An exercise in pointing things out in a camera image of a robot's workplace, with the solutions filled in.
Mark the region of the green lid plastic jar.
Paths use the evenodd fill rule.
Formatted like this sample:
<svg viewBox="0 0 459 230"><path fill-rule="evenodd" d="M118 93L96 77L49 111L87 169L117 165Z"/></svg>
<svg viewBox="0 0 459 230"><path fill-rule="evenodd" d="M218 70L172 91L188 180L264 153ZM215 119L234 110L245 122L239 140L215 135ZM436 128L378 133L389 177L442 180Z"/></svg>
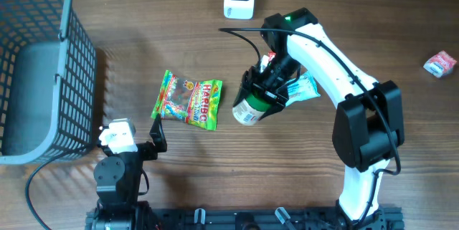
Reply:
<svg viewBox="0 0 459 230"><path fill-rule="evenodd" d="M249 94L232 108L232 114L242 125L252 126L269 110L271 104L254 94Z"/></svg>

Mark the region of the small red snack packet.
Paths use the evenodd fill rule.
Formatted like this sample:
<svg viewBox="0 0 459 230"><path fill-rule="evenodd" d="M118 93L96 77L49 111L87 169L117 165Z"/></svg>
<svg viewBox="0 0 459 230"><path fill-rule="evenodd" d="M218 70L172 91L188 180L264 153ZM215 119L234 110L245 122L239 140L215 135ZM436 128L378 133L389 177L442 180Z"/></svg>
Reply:
<svg viewBox="0 0 459 230"><path fill-rule="evenodd" d="M436 78L447 76L453 72L457 61L447 52L441 51L424 63L423 68Z"/></svg>

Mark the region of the green Haribo candy bag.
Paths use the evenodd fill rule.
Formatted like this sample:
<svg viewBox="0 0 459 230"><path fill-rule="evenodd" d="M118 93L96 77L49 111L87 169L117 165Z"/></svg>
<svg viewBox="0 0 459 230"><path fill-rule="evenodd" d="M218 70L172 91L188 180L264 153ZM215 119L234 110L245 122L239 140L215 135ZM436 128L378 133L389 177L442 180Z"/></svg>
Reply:
<svg viewBox="0 0 459 230"><path fill-rule="evenodd" d="M192 81L166 70L151 117L215 131L223 81Z"/></svg>

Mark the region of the light blue tissue packet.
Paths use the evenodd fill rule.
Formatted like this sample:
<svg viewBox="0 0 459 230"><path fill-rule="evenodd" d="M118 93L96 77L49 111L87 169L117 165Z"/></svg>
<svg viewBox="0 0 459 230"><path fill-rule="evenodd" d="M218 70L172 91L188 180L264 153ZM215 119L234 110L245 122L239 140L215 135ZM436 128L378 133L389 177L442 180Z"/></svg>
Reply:
<svg viewBox="0 0 459 230"><path fill-rule="evenodd" d="M320 96L313 75L310 72L305 72L298 80L288 81L288 101L285 106Z"/></svg>

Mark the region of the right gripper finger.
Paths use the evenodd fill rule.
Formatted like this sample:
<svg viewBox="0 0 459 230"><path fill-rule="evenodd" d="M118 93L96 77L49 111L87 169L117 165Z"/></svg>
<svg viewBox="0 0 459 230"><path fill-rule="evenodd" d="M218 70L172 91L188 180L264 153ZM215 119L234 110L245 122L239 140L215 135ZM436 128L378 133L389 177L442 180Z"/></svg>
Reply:
<svg viewBox="0 0 459 230"><path fill-rule="evenodd" d="M240 83L240 88L238 90L237 96L233 103L233 107L236 107L240 104L244 99L248 97L248 95L252 92L252 73L249 71L245 71L242 75L242 80Z"/></svg>
<svg viewBox="0 0 459 230"><path fill-rule="evenodd" d="M265 106L264 107L265 111L259 118L259 120L262 120L275 113L282 112L286 107L288 98L259 97L258 100Z"/></svg>

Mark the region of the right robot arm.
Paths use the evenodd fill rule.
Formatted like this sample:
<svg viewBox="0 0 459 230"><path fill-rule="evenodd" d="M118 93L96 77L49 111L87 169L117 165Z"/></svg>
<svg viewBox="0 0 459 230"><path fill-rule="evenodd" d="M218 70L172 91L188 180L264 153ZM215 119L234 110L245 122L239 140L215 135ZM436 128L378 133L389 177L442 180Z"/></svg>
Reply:
<svg viewBox="0 0 459 230"><path fill-rule="evenodd" d="M401 171L400 89L393 81L378 82L354 65L306 8L269 16L256 31L275 56L265 69L254 64L244 72L232 107L234 118L254 125L283 111L290 99L288 88L300 81L305 68L336 108L332 143L345 165L338 218L353 229L372 223L379 208L380 176Z"/></svg>

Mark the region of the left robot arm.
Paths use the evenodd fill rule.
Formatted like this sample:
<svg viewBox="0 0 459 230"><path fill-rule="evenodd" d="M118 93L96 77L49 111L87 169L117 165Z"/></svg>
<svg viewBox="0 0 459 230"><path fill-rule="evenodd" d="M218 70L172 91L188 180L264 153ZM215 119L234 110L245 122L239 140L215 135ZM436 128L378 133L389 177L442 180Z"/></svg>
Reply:
<svg viewBox="0 0 459 230"><path fill-rule="evenodd" d="M156 160L167 151L161 116L150 129L150 141L136 143L136 129L128 118L112 120L100 127L100 148L106 154L94 169L96 193L99 197L93 211L87 213L87 230L160 229L161 223L147 201L138 197L141 179L148 182L143 163Z"/></svg>

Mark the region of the red package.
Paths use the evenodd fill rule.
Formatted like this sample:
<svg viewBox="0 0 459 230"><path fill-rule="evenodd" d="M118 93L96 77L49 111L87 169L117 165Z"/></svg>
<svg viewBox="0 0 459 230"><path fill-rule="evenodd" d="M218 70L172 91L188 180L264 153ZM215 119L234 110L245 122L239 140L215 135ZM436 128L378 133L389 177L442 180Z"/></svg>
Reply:
<svg viewBox="0 0 459 230"><path fill-rule="evenodd" d="M276 56L276 53L274 52L269 52L268 53L268 61L271 62Z"/></svg>

